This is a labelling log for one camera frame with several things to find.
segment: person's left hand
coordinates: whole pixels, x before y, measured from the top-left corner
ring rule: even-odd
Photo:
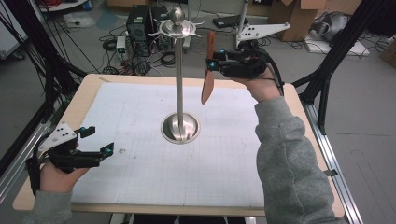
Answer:
[[[56,168],[50,161],[41,169],[40,191],[68,193],[89,168],[80,168],[70,174]]]

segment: orange blade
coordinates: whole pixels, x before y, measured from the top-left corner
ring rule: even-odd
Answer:
[[[207,35],[207,46],[206,46],[206,58],[212,59],[213,52],[215,51],[215,32],[210,31]],[[210,94],[215,87],[215,77],[213,73],[206,69],[205,71],[205,81],[202,87],[201,103],[204,105],[209,99]]]

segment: silver pole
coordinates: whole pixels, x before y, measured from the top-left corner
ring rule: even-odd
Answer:
[[[242,7],[241,21],[239,22],[238,35],[241,35],[242,28],[244,27],[247,11],[248,11],[248,0],[245,0],[244,6]]]
[[[176,40],[175,61],[176,61],[176,90],[177,90],[177,121],[180,134],[183,136],[183,80],[181,76],[181,67],[183,63],[183,43],[182,38]]]

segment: decorative finial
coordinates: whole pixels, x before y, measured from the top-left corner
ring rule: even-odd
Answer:
[[[172,9],[171,13],[171,21],[174,25],[181,25],[181,23],[183,23],[184,21],[184,12],[183,10],[181,10],[180,7],[175,7],[174,9]]]

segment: person's right hand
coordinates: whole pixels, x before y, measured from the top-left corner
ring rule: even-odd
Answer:
[[[230,77],[230,80],[244,84],[250,91],[251,96],[259,103],[280,96],[274,77],[268,68],[252,79]]]

